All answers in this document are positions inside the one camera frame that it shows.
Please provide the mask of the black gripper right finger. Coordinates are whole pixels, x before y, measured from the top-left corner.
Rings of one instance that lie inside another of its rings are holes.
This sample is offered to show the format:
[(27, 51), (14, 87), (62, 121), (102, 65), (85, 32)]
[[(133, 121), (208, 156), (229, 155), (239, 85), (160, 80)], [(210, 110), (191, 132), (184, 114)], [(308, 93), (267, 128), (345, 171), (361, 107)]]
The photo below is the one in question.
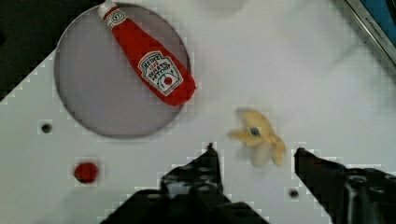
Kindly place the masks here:
[(375, 168), (347, 168), (299, 147), (295, 174), (332, 224), (396, 224), (395, 176)]

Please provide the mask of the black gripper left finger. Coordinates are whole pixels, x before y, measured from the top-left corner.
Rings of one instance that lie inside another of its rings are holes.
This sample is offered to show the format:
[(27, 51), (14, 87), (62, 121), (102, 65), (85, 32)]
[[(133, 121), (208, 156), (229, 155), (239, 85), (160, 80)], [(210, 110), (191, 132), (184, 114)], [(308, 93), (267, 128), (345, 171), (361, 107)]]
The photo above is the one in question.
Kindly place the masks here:
[(223, 193), (219, 154), (212, 144), (193, 161), (172, 169), (158, 189), (129, 197), (102, 224), (269, 224), (249, 205)]

